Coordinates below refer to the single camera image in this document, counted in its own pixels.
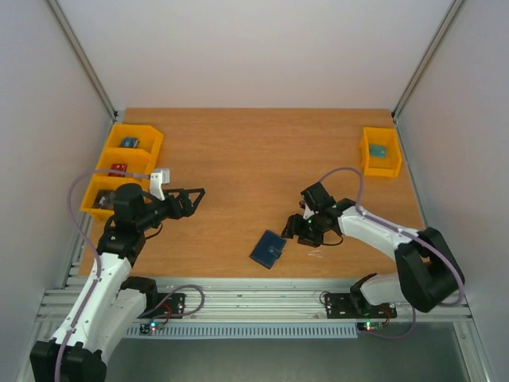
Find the blue object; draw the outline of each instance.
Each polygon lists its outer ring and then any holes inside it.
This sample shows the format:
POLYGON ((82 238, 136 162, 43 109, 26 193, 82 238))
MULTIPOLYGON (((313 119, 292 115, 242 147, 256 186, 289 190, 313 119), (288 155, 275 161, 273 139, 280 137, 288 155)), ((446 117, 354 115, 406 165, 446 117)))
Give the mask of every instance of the blue object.
POLYGON ((387 148, 381 145, 369 145, 369 154, 372 157, 385 159, 387 157, 387 148))
POLYGON ((278 234, 265 231, 249 257, 265 268, 271 269, 276 260, 281 256, 285 243, 286 240, 278 234))
POLYGON ((139 143, 140 143, 140 141, 138 141, 137 138, 125 137, 120 142, 120 147, 127 147, 130 149, 135 149, 138 147, 139 143))

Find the black mounting plate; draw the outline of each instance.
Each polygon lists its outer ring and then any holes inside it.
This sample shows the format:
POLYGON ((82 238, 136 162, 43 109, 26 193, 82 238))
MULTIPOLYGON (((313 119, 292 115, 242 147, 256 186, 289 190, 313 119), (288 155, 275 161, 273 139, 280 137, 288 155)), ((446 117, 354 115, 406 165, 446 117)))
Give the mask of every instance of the black mounting plate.
MULTIPOLYGON (((157 303, 161 302, 162 299, 166 295, 167 295, 166 293, 157 293, 157 303)), ((171 308, 172 313, 174 313, 174 314, 184 313, 185 294, 184 293, 174 293, 166 299, 165 304, 171 308)), ((152 317, 159 316, 162 314, 167 314, 166 312, 167 312, 167 309, 164 306, 160 306, 159 308, 157 308, 157 310, 155 310, 151 314, 147 314, 146 316, 143 316, 143 318, 152 318, 152 317)), ((182 317, 169 316, 169 319, 170 320, 179 320, 179 319, 182 319, 182 317)))
MULTIPOLYGON (((324 304, 327 318, 387 318, 387 314, 381 310, 380 306, 371 306, 365 316, 357 314, 354 306, 350 302, 349 293, 325 293, 324 304)), ((390 318, 396 318, 396 308, 391 308, 389 304, 382 304, 390 318)))

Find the blue wallet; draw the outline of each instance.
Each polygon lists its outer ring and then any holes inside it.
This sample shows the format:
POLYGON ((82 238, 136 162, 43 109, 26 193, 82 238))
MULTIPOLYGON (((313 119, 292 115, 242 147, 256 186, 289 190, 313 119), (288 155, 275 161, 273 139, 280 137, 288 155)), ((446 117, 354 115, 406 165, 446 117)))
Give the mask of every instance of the blue wallet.
POLYGON ((286 240, 278 234, 265 231, 249 257, 265 268, 271 269, 276 260, 281 256, 285 243, 286 240))

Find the small object in bin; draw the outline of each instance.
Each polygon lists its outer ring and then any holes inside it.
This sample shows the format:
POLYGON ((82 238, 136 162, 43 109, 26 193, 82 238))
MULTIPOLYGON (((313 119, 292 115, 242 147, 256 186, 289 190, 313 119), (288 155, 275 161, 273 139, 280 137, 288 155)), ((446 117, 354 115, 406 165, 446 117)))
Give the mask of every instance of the small object in bin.
POLYGON ((100 189, 95 197, 93 209, 113 209, 113 200, 115 199, 115 191, 111 189, 100 189))
POLYGON ((129 149, 135 149, 138 147, 139 144, 140 144, 140 141, 137 138, 125 137, 120 142, 120 147, 127 147, 129 149))
POLYGON ((369 154, 375 158, 387 158, 387 148, 381 145, 369 145, 369 154))
MULTIPOLYGON (((126 171, 127 165, 124 165, 123 163, 114 163, 110 167, 112 170, 118 170, 118 171, 126 171)), ((108 177, 125 177, 126 175, 124 173, 109 173, 108 177)))

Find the red object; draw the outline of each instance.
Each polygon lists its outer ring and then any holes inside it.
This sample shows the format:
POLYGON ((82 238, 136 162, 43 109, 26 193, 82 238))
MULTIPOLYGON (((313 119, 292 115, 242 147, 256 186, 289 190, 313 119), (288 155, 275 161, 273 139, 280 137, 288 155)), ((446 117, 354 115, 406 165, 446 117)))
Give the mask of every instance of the red object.
MULTIPOLYGON (((118 170, 118 171, 125 171, 127 168, 127 165, 124 165, 123 163, 114 163, 110 167, 112 170, 118 170)), ((108 177, 125 177, 126 175, 123 173, 109 173, 108 177)))

